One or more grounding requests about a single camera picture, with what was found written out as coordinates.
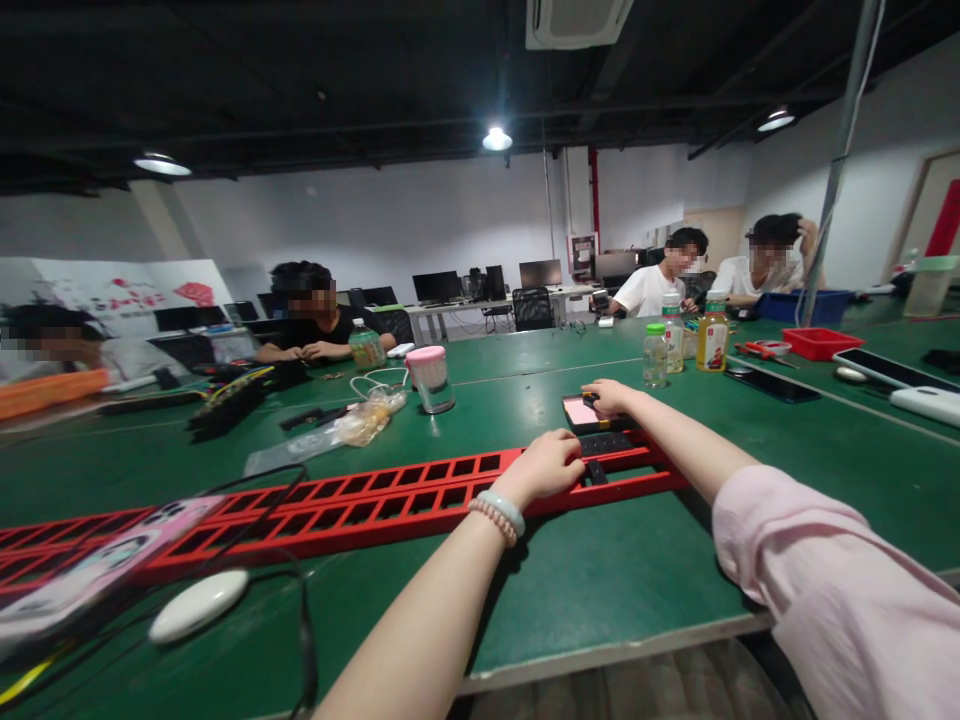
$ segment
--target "pink shirt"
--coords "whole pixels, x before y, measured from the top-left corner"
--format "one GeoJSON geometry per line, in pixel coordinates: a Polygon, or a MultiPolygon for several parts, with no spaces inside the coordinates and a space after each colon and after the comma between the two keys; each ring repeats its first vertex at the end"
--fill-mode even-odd
{"type": "Polygon", "coordinates": [[[960,595],[860,513],[754,466],[721,489],[713,532],[822,720],[960,718],[960,595]]]}

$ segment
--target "man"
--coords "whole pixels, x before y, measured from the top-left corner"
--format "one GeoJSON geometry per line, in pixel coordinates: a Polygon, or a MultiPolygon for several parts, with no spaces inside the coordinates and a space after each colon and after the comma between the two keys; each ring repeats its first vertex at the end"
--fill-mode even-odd
{"type": "Polygon", "coordinates": [[[397,346],[396,339],[386,332],[374,313],[337,305],[336,283],[323,265],[306,260],[283,263],[270,275],[273,293],[284,299],[291,320],[276,343],[260,348],[259,362],[346,360],[350,357],[354,318],[363,318],[364,325],[380,336],[384,350],[397,346]]]}
{"type": "Polygon", "coordinates": [[[37,359],[7,382],[21,382],[77,370],[106,368],[110,384],[147,377],[166,368],[174,375],[186,369],[166,353],[143,340],[107,338],[91,323],[92,315],[59,305],[35,303],[4,310],[4,349],[9,339],[16,349],[37,359]]]}
{"type": "MultiPolygon", "coordinates": [[[[765,215],[747,233],[750,257],[739,255],[720,263],[713,290],[729,293],[727,304],[754,305],[763,293],[793,292],[803,287],[817,252],[817,224],[797,213],[765,215]],[[800,238],[801,261],[790,258],[800,238]]],[[[823,274],[820,287],[826,287],[823,274]]]]}
{"type": "Polygon", "coordinates": [[[607,314],[613,315],[622,309],[628,317],[660,315],[663,312],[663,296],[669,292],[680,295],[684,312],[695,310],[693,300],[684,299],[685,288],[679,276],[707,252],[708,242],[703,230],[677,230],[667,240],[660,264],[634,272],[610,301],[607,314]]]}

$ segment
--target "black ceiling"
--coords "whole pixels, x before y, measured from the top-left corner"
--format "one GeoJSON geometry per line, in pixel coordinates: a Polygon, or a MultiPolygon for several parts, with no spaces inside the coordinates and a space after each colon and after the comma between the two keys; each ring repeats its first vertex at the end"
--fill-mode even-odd
{"type": "MultiPolygon", "coordinates": [[[[563,52],[524,49],[524,0],[5,7],[0,194],[161,179],[145,148],[193,177],[471,157],[501,107],[512,152],[759,139],[842,94],[860,12],[637,0],[616,45],[563,52]]],[[[873,76],[958,30],[956,0],[887,0],[873,76]]]]}

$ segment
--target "black t-shirt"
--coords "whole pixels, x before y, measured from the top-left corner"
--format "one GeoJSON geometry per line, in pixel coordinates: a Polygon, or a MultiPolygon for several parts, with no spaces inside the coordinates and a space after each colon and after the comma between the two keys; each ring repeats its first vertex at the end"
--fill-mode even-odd
{"type": "Polygon", "coordinates": [[[363,324],[377,335],[386,333],[380,318],[369,310],[357,310],[349,305],[339,305],[340,319],[330,332],[324,332],[313,320],[288,320],[274,343],[281,350],[292,347],[303,347],[315,342],[324,341],[334,345],[349,345],[350,333],[353,332],[353,319],[363,318],[363,324]]]}

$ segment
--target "hand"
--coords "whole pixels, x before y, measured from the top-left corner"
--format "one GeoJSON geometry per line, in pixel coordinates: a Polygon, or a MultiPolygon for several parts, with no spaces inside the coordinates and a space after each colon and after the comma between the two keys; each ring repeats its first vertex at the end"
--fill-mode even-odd
{"type": "Polygon", "coordinates": [[[523,510],[536,498],[566,490],[586,467],[580,441],[569,430],[553,430],[534,440],[491,490],[523,510]]]}
{"type": "Polygon", "coordinates": [[[319,360],[320,358],[342,357],[343,350],[340,345],[334,345],[323,340],[319,340],[311,345],[303,346],[303,357],[305,360],[319,360]]]}
{"type": "Polygon", "coordinates": [[[627,387],[616,380],[595,380],[590,385],[584,385],[582,390],[600,396],[593,407],[605,415],[628,412],[627,406],[630,404],[630,400],[642,394],[639,390],[627,387]]]}
{"type": "Polygon", "coordinates": [[[800,218],[797,221],[797,226],[800,228],[800,254],[807,257],[817,249],[817,239],[820,236],[820,231],[817,224],[807,218],[800,218]]]}

